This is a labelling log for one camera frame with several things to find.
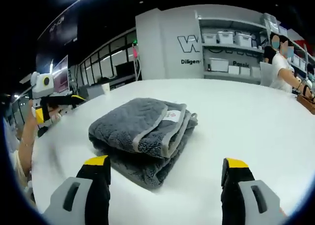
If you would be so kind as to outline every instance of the wooden tray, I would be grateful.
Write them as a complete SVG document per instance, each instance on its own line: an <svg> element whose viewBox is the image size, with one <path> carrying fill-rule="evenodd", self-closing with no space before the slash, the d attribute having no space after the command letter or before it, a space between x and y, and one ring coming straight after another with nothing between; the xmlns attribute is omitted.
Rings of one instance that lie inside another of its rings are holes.
<svg viewBox="0 0 315 225"><path fill-rule="evenodd" d="M311 102L308 98L298 95L296 99L304 107L306 107L313 115L315 115L315 103Z"/></svg>

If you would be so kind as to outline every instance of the white table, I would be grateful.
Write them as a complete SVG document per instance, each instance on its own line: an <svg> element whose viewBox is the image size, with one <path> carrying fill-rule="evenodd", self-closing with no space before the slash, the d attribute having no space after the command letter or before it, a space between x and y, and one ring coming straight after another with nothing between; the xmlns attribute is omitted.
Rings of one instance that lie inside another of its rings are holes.
<svg viewBox="0 0 315 225"><path fill-rule="evenodd" d="M32 184L40 212L62 182L94 157L90 124L136 97L186 103L199 124L163 186L145 190L112 169L111 225L220 225L226 157L245 161L281 199L287 214L315 172L315 116L293 95L239 82L189 79L128 84L63 116L34 146Z"/></svg>

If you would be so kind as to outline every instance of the white t-shirt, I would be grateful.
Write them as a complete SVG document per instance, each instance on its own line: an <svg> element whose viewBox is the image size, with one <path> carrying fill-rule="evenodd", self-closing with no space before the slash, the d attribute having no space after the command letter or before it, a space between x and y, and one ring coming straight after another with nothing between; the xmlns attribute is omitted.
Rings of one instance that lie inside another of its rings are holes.
<svg viewBox="0 0 315 225"><path fill-rule="evenodd" d="M285 57L283 57L281 54L277 53L274 58L272 59L272 83L270 85L271 88L283 90L285 92L291 93L292 92L292 86L290 86L288 83L286 83L283 79L278 77L278 73L282 68L291 70L294 73L294 68L291 67L289 62Z"/></svg>

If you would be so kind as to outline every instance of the gray towel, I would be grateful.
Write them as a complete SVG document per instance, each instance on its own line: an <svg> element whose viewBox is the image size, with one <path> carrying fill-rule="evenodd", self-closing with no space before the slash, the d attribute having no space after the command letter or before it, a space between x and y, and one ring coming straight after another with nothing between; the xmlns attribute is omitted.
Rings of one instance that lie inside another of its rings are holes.
<svg viewBox="0 0 315 225"><path fill-rule="evenodd" d="M162 185L197 125L185 104L137 98L91 124L89 138L113 168L148 188Z"/></svg>

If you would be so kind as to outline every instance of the towel label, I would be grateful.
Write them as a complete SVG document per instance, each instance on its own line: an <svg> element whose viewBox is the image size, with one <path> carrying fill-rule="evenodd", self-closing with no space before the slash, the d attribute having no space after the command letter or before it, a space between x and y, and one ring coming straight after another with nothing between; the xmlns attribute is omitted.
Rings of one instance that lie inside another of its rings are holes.
<svg viewBox="0 0 315 225"><path fill-rule="evenodd" d="M181 115L181 111L178 110L170 110L167 111L165 117L162 119L162 121L172 121L177 123L179 121L179 117Z"/></svg>

